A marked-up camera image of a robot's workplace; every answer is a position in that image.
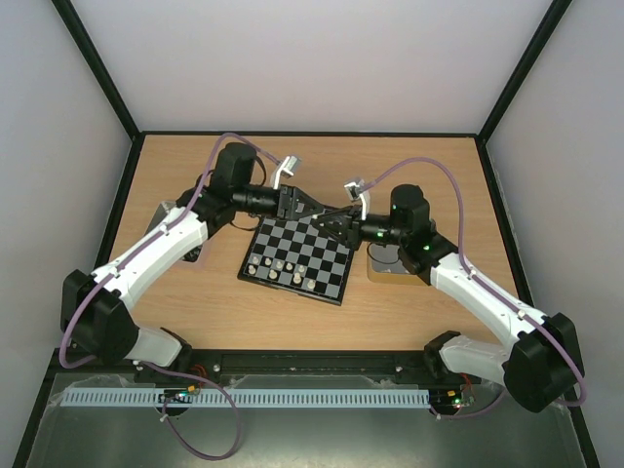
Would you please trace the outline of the gold tin of white pieces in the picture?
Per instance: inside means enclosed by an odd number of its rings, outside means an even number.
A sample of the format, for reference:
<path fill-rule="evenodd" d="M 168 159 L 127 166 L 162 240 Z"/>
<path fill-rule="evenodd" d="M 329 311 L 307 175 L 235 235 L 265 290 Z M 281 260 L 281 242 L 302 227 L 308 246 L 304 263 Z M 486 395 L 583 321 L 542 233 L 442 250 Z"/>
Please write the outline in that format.
<path fill-rule="evenodd" d="M 424 287 L 425 283 L 411 275 L 399 259 L 394 245 L 367 245 L 367 275 L 371 282 L 389 285 Z"/>

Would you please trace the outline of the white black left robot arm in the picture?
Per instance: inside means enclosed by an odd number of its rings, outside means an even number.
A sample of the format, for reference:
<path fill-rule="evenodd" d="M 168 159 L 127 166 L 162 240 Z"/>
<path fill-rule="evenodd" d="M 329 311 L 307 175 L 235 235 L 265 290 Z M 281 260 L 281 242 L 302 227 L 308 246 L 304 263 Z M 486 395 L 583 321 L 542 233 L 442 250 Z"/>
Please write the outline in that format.
<path fill-rule="evenodd" d="M 66 369 L 92 360 L 170 366 L 182 351 L 180 337 L 141 327 L 132 311 L 170 267 L 204 245 L 236 214 L 299 220 L 324 206 L 298 187 L 254 184 L 260 149 L 234 136 L 218 141 L 196 184 L 184 191 L 163 220 L 127 251 L 91 273 L 71 272 L 63 281 L 58 358 Z"/>

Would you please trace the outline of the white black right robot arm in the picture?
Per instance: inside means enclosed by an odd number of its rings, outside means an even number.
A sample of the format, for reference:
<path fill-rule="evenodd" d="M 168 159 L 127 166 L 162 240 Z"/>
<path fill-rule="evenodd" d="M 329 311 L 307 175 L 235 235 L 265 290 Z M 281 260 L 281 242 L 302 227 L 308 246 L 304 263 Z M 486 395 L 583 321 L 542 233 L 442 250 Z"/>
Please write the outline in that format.
<path fill-rule="evenodd" d="M 561 401 L 581 385 L 584 370 L 574 323 L 517 299 L 470 265 L 458 246 L 437 231 L 418 186 L 395 187 L 387 215 L 351 206 L 316 214 L 312 223 L 349 249 L 364 242 L 397 247 L 409 274 L 450 296 L 497 338 L 492 344 L 447 331 L 432 339 L 424 348 L 432 379 L 471 374 L 503 386 L 531 412 Z"/>

